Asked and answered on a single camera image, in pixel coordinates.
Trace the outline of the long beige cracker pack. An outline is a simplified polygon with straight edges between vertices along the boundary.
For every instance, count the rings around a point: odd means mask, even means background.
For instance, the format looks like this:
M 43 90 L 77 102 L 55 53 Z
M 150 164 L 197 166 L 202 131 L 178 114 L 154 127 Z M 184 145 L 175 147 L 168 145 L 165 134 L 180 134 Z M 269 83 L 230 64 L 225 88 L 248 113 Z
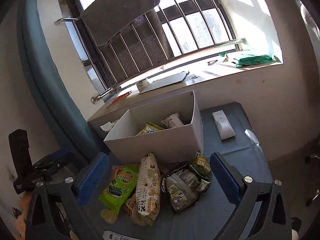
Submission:
M 152 226 L 159 214 L 161 204 L 161 174 L 152 153 L 141 159 L 135 198 L 133 220 L 138 225 Z

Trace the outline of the white cardboard box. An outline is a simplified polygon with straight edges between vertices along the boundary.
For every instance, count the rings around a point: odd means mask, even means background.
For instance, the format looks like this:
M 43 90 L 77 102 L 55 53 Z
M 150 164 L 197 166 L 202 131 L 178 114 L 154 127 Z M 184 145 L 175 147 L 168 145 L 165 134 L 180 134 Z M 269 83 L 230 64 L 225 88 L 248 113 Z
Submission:
M 179 113 L 183 126 L 140 134 L 146 122 Z M 107 134 L 104 143 L 122 164 L 136 164 L 152 153 L 160 163 L 193 160 L 204 151 L 203 124 L 193 90 L 127 110 Z

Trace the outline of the Kuromi Lays chip bag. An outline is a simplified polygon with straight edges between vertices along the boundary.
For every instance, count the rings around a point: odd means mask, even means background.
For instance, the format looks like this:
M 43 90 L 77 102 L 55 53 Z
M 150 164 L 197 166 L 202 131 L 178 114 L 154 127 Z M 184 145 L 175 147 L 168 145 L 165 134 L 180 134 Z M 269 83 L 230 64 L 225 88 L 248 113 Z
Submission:
M 124 211 L 133 218 L 133 213 L 136 209 L 136 194 L 133 194 L 125 204 L 123 205 Z M 100 216 L 105 220 L 105 222 L 112 224 L 117 220 L 117 214 L 114 211 L 111 211 L 108 207 L 100 212 Z

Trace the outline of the grey flat board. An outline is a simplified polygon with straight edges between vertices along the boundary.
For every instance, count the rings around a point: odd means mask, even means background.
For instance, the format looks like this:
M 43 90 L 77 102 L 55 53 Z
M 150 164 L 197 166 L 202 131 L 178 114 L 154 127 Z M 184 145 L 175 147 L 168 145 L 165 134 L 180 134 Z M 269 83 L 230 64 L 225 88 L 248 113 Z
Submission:
M 140 92 L 140 94 L 144 94 L 152 90 L 156 90 L 156 89 L 167 87 L 176 83 L 180 83 L 189 75 L 189 73 L 190 72 L 183 71 L 178 74 L 174 74 L 174 75 L 153 81 L 146 88 L 144 88 Z

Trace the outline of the white remote control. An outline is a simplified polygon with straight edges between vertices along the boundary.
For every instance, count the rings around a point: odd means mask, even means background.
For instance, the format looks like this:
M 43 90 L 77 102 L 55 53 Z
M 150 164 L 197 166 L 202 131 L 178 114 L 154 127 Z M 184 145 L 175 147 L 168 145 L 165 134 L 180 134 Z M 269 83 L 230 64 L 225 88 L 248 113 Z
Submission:
M 235 132 L 224 111 L 220 110 L 214 112 L 212 113 L 212 116 L 221 140 L 229 139 L 235 136 Z

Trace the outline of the steel window rail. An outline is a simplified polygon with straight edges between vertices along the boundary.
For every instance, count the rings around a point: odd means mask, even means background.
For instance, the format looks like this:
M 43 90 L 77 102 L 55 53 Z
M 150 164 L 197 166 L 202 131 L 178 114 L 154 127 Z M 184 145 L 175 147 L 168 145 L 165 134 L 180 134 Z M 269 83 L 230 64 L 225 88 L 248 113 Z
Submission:
M 78 18 L 60 18 L 57 21 L 55 21 L 54 24 L 55 25 L 60 25 L 61 23 L 66 23 L 66 22 L 72 22 L 74 24 L 77 20 L 79 20 L 79 19 Z M 140 36 L 135 31 L 135 28 L 134 28 L 133 25 L 132 25 L 132 30 L 137 35 L 137 39 L 139 40 Z M 117 88 L 121 87 L 122 84 L 124 84 L 126 82 L 129 82 L 129 81 L 133 81 L 135 78 L 141 77 L 143 74 L 150 73 L 153 69 L 163 67 L 166 64 L 170 64 L 171 62 L 183 59 L 185 57 L 189 57 L 191 55 L 195 55 L 196 53 L 201 53 L 201 52 L 205 52 L 207 50 L 212 50 L 214 48 L 221 48 L 221 47 L 226 47 L 226 46 L 231 46 L 231 45 L 239 45 L 239 44 L 246 44 L 246 43 L 247 43 L 247 40 L 245 38 L 238 38 L 238 39 L 234 39 L 234 40 L 230 40 L 230 41 L 226 41 L 226 42 L 217 43 L 217 44 L 214 44 L 212 46 L 208 46 L 206 48 L 197 49 L 197 50 L 191 51 L 189 53 L 185 53 L 185 54 L 183 53 L 180 56 L 173 57 L 173 58 L 168 59 L 168 60 L 166 60 L 166 61 L 164 61 L 162 63 L 159 63 L 158 65 L 151 66 L 150 68 L 148 68 L 148 69 L 146 69 L 144 71 L 141 71 L 141 72 L 135 74 L 132 77 L 128 77 L 124 81 L 121 81 L 119 83 L 116 83 L 115 85 L 112 85 L 110 88 L 105 89 L 99 95 L 91 97 L 91 103 L 96 105 L 99 100 L 102 100 L 103 97 L 107 96 L 107 94 L 111 93 L 111 91 L 116 90 Z

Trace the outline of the green plastic bag on sill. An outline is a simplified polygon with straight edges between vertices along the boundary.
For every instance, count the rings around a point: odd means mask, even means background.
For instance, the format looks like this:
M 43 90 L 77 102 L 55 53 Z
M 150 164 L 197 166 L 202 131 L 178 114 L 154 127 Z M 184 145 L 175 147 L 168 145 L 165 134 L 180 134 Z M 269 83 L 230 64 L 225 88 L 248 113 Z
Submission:
M 235 68 L 248 67 L 259 64 L 269 63 L 281 63 L 275 55 L 253 55 L 253 54 L 241 54 L 238 58 L 231 58 L 227 52 L 219 53 L 220 57 L 223 58 L 223 62 L 230 63 Z

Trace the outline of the green seaweed snack bag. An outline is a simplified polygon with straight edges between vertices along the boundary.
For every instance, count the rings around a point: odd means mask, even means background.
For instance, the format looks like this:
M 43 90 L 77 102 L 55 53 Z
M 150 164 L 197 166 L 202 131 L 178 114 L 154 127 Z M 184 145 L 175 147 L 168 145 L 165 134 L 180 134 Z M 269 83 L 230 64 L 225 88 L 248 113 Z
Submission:
M 116 215 L 133 194 L 138 179 L 139 167 L 136 164 L 114 166 L 111 181 L 99 196 L 99 200 Z

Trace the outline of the grey hanging towel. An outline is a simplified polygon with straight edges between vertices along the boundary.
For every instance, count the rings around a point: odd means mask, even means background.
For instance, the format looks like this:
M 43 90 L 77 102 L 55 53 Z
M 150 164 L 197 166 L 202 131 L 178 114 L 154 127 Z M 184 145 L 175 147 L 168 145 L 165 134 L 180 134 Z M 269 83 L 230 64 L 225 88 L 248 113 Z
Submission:
M 81 14 L 95 44 L 103 46 L 136 18 L 159 5 L 160 0 L 95 0 Z

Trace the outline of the yellow potato stick bag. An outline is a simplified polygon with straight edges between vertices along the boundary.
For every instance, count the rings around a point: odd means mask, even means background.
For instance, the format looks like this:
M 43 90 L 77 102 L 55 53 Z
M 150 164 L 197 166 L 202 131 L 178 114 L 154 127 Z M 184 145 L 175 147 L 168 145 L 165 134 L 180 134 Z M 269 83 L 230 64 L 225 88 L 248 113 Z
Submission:
M 143 135 L 143 134 L 155 133 L 155 132 L 163 131 L 163 130 L 165 130 L 165 128 L 147 121 L 145 123 L 145 127 L 139 133 L 137 133 L 136 136 Z

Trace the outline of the grey silver snack bag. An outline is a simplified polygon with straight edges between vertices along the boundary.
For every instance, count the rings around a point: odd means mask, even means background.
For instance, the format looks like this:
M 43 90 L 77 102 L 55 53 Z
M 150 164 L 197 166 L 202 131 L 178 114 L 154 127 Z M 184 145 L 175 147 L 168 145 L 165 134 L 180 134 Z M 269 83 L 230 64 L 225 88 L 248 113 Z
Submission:
M 208 177 L 202 177 L 189 165 L 188 161 L 179 163 L 162 180 L 162 191 L 170 196 L 174 213 L 197 204 L 212 185 Z

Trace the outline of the dark green pea snack bag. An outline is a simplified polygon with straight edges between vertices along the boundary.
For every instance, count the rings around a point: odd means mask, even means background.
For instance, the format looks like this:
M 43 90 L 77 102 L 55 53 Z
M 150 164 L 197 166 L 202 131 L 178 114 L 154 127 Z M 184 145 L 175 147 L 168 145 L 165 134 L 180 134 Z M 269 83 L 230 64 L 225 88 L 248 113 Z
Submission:
M 207 177 L 211 172 L 209 161 L 201 151 L 196 152 L 195 159 L 189 166 L 202 177 Z

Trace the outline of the teal curtain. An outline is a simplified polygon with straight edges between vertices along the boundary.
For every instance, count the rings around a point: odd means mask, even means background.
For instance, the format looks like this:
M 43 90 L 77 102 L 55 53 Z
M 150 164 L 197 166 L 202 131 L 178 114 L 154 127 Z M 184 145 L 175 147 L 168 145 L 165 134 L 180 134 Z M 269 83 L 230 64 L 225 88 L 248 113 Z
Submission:
M 69 96 L 51 57 L 41 27 L 37 0 L 19 0 L 17 43 L 30 93 L 61 147 L 89 163 L 106 145 Z

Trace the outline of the white rice cracker pack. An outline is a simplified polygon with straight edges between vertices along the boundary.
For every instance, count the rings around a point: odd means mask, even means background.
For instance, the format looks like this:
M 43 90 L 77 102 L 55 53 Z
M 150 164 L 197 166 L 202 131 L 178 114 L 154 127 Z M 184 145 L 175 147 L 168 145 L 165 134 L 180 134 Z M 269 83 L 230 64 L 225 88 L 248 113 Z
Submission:
M 178 112 L 170 115 L 166 119 L 162 120 L 161 123 L 166 128 L 175 128 L 184 126 L 184 123 L 180 120 L 180 114 Z

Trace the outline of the orange beaded tool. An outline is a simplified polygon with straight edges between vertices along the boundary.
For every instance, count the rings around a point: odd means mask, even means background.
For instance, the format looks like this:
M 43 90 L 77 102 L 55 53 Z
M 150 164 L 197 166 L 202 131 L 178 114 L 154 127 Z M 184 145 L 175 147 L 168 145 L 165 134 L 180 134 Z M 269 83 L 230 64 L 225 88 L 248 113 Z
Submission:
M 118 96 L 116 99 L 114 99 L 111 103 L 108 104 L 107 108 L 110 108 L 112 105 L 116 104 L 118 101 L 120 101 L 123 98 L 127 98 L 132 92 L 126 92 L 123 95 Z

